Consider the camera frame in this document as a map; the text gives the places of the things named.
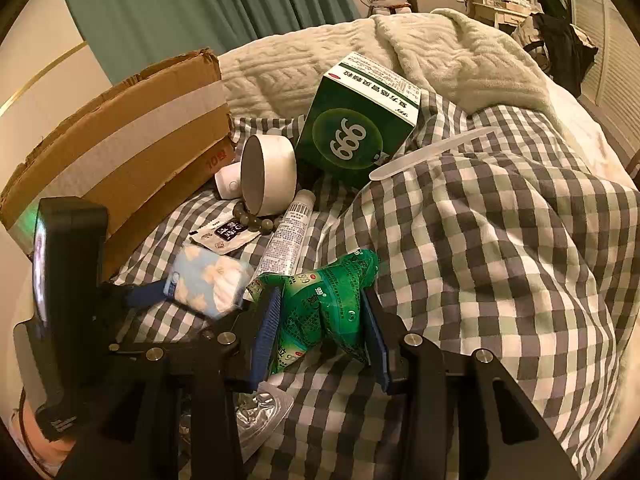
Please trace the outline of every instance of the blue patterned cloth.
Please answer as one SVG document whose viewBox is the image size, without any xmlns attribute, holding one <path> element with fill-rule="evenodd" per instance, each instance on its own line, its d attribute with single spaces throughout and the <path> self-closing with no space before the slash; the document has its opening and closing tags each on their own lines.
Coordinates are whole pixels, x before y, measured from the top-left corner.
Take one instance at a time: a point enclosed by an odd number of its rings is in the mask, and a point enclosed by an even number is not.
<svg viewBox="0 0 640 480">
<path fill-rule="evenodd" d="M 188 244 L 176 256 L 164 294 L 218 319 L 239 307 L 253 272 L 246 262 Z"/>
</svg>

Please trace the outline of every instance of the green medicine packet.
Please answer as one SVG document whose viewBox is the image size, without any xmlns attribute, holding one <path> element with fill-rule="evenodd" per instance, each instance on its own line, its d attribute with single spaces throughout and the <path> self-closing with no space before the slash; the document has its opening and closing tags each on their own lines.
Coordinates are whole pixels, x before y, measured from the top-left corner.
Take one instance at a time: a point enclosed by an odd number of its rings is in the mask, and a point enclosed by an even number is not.
<svg viewBox="0 0 640 480">
<path fill-rule="evenodd" d="M 414 130 L 419 110 L 416 85 L 351 52 L 322 76 L 296 161 L 361 189 Z"/>
<path fill-rule="evenodd" d="M 284 286 L 278 352 L 271 373 L 297 361 L 326 336 L 345 352 L 367 362 L 360 326 L 360 289 L 371 286 L 378 273 L 378 257 L 370 250 L 345 254 L 311 272 L 283 276 L 266 272 L 247 290 L 258 301 L 265 285 Z"/>
</svg>

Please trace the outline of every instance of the white plastic stick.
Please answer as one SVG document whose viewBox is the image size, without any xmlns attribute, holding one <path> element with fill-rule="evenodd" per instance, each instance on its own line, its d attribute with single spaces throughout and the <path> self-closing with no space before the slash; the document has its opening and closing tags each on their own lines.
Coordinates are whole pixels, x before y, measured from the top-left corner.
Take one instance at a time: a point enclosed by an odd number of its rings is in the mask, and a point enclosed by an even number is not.
<svg viewBox="0 0 640 480">
<path fill-rule="evenodd" d="M 469 142 L 470 140 L 477 139 L 478 137 L 483 137 L 491 132 L 495 131 L 493 126 L 486 126 L 484 128 L 476 128 L 475 130 L 469 130 L 463 134 L 457 134 L 448 139 L 439 140 L 438 142 L 434 142 L 429 146 L 425 146 L 420 148 L 419 150 L 415 150 L 407 155 L 400 156 L 396 158 L 396 160 L 392 160 L 379 168 L 376 168 L 371 173 L 369 173 L 369 178 L 371 180 L 383 180 L 384 178 L 389 178 L 390 176 L 394 176 L 395 174 L 401 173 L 404 170 L 408 170 L 409 168 L 414 167 L 416 164 L 420 164 L 425 160 L 428 160 L 434 156 L 440 155 L 442 152 L 446 152 L 447 150 L 452 150 L 453 148 L 458 147 L 460 144 L 464 144 L 465 142 Z"/>
</svg>

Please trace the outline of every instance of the black metal bracket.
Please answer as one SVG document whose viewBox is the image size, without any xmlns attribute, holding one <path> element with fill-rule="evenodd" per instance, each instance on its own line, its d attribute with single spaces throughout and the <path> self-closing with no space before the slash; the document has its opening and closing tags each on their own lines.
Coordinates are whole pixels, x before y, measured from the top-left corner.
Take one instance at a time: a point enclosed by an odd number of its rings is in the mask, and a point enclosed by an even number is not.
<svg viewBox="0 0 640 480">
<path fill-rule="evenodd" d="M 193 342 L 109 345 L 110 367 L 88 408 L 91 422 L 57 478 L 175 480 L 180 400 L 189 392 L 191 477 L 210 478 L 215 464 L 220 478 L 244 479 L 234 392 L 252 392 L 256 376 L 266 378 L 252 352 L 269 302 L 281 294 L 266 288 L 258 303 L 212 323 Z"/>
<path fill-rule="evenodd" d="M 408 396 L 398 478 L 445 478 L 457 411 L 461 480 L 578 479 L 542 416 L 491 351 L 441 351 L 407 332 L 372 289 L 362 299 L 369 319 L 378 322 L 365 321 L 374 373 L 387 393 Z"/>
</svg>

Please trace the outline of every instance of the beige fluffy blanket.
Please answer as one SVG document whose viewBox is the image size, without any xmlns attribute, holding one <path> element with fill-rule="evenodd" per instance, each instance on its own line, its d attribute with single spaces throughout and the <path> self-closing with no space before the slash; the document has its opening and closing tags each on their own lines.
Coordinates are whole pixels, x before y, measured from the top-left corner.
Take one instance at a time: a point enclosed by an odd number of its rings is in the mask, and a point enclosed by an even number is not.
<svg viewBox="0 0 640 480">
<path fill-rule="evenodd" d="M 545 75 L 529 54 L 507 34 L 452 9 L 307 28 L 227 52 L 220 56 L 220 69 L 232 112 L 306 114 L 322 74 L 353 50 L 467 113 L 497 104 L 540 111 L 587 160 L 558 120 Z"/>
</svg>

